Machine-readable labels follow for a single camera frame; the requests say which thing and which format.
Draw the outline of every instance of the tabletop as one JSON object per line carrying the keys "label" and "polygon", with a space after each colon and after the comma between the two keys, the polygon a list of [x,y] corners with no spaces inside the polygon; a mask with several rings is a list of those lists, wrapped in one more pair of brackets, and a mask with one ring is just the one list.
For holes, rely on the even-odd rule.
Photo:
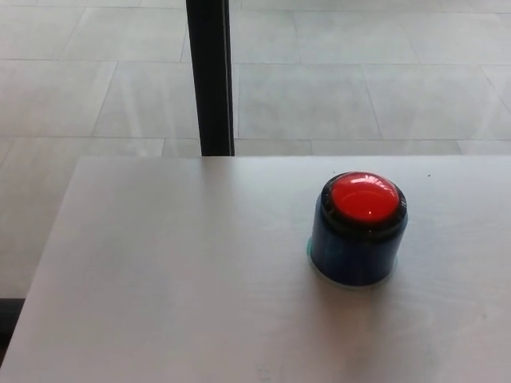
{"label": "tabletop", "polygon": [[[340,172],[405,193],[392,279],[332,286],[306,255]],[[88,158],[0,383],[511,380],[511,157]]]}

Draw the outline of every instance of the tiled floor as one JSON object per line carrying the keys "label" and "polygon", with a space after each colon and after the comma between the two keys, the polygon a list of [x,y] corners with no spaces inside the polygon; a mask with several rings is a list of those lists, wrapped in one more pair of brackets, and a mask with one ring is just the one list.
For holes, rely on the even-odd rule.
{"label": "tiled floor", "polygon": [[[198,156],[185,0],[0,0],[0,297],[80,156]],[[511,154],[511,0],[231,0],[238,155]]]}

